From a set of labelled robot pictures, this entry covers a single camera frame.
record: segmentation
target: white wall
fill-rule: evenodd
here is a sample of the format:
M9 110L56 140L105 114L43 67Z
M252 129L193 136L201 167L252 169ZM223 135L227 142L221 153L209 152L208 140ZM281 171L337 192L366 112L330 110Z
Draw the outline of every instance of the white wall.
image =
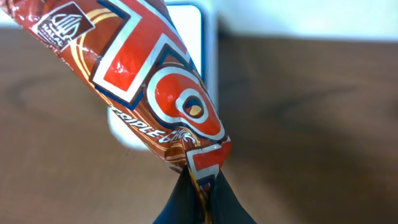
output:
M398 40L398 0L217 0L238 35Z

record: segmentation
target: red plastic wrapper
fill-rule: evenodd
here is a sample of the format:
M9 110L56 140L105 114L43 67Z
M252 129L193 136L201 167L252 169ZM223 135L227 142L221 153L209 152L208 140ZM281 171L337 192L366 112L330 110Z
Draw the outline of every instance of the red plastic wrapper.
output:
M0 7L173 170L188 166L208 211L231 141L162 0L0 0Z

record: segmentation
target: shiny plastic packaging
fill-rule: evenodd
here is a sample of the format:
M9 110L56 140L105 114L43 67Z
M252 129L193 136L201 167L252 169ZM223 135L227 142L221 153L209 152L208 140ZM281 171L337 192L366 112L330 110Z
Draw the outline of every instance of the shiny plastic packaging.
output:
M209 210L231 141L162 0L0 0L0 7L171 169L188 166ZM210 213L203 219L210 223Z

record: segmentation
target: blue-edged white screen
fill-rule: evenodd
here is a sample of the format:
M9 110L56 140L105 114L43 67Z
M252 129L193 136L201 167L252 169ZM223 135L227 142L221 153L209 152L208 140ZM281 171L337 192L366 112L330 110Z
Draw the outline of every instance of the blue-edged white screen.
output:
M201 74L202 16L200 10L191 5L175 5L167 7L175 27L187 46L193 63ZM0 10L0 28L2 27L19 28L19 26L5 12Z

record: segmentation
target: snack wrapper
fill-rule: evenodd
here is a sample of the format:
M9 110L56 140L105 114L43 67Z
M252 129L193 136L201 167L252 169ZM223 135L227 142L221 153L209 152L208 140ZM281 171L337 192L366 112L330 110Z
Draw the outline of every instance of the snack wrapper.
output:
M0 0L176 172L203 221L231 141L162 0Z

